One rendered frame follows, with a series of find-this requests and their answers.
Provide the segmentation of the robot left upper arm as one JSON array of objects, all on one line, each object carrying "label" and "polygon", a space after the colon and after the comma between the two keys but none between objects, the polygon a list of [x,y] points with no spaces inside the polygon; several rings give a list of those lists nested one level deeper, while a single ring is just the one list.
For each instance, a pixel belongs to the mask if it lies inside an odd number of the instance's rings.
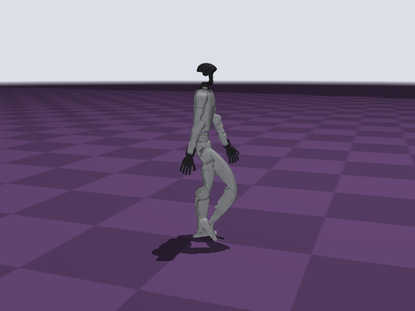
[{"label": "robot left upper arm", "polygon": [[[215,107],[215,111],[216,111],[216,107]],[[222,120],[220,115],[217,115],[214,111],[214,115],[213,115],[213,123],[214,124],[219,124]]]}]

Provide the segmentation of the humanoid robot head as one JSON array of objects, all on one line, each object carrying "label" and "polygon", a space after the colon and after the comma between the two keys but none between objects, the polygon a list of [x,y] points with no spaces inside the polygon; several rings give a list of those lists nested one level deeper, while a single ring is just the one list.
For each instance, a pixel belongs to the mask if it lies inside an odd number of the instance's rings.
[{"label": "humanoid robot head", "polygon": [[202,87],[204,89],[204,87],[207,87],[207,89],[209,90],[208,86],[213,85],[213,73],[216,70],[217,68],[210,63],[202,63],[198,66],[197,72],[202,72],[204,76],[209,76],[209,82],[202,82],[198,89],[202,89]]}]

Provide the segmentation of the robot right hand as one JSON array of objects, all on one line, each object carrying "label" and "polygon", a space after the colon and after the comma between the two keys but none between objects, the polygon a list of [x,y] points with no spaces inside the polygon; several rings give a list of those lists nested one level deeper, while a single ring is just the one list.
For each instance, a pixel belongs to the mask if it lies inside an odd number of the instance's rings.
[{"label": "robot right hand", "polygon": [[182,173],[184,174],[185,167],[187,167],[186,168],[186,171],[185,171],[185,175],[187,175],[187,171],[188,171],[188,167],[189,167],[189,175],[191,175],[191,167],[192,167],[192,165],[193,165],[193,170],[196,171],[195,164],[193,163],[193,161],[194,161],[193,157],[195,155],[195,149],[194,149],[192,155],[191,154],[188,154],[187,153],[187,150],[186,150],[186,153],[185,154],[186,154],[186,157],[182,161],[182,165],[180,167],[180,171],[182,171],[182,167],[184,165],[184,168],[183,168],[183,172]]}]

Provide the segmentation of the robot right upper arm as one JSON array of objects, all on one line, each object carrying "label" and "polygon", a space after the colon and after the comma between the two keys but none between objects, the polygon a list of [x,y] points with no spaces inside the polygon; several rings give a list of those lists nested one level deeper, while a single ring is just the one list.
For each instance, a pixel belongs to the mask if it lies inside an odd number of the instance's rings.
[{"label": "robot right upper arm", "polygon": [[[203,91],[198,92],[196,94],[195,101],[196,101],[196,106],[195,106],[195,115],[194,115],[193,125],[195,124],[196,121],[201,120],[204,114],[206,103],[208,101],[208,94]],[[202,122],[204,123],[204,121]],[[205,123],[204,123],[204,126],[202,127],[202,130],[204,129],[204,127],[205,127]]]}]

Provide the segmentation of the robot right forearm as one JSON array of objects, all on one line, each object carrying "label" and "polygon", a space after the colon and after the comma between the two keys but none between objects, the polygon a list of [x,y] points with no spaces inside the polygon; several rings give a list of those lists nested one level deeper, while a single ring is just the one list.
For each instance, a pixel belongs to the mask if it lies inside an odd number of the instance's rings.
[{"label": "robot right forearm", "polygon": [[197,146],[197,141],[199,139],[199,136],[201,135],[201,129],[204,126],[204,123],[201,120],[198,120],[195,122],[195,124],[192,127],[191,130],[191,137],[190,137],[190,141],[188,142],[188,149],[187,149],[187,153],[188,154],[193,154],[194,149]]}]

